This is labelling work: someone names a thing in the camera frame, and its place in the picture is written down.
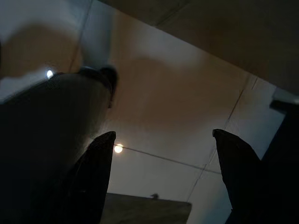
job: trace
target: ceiling light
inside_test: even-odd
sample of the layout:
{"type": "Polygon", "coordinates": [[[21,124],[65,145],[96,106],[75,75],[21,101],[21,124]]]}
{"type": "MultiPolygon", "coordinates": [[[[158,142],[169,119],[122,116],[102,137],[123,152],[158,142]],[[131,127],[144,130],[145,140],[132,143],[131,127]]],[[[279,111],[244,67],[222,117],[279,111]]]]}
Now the ceiling light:
{"type": "Polygon", "coordinates": [[[117,144],[117,145],[114,147],[114,151],[115,151],[116,153],[121,153],[121,152],[122,152],[122,147],[123,147],[122,144],[117,144]]]}
{"type": "Polygon", "coordinates": [[[53,72],[51,70],[47,71],[47,78],[50,79],[53,76],[53,72]]]}

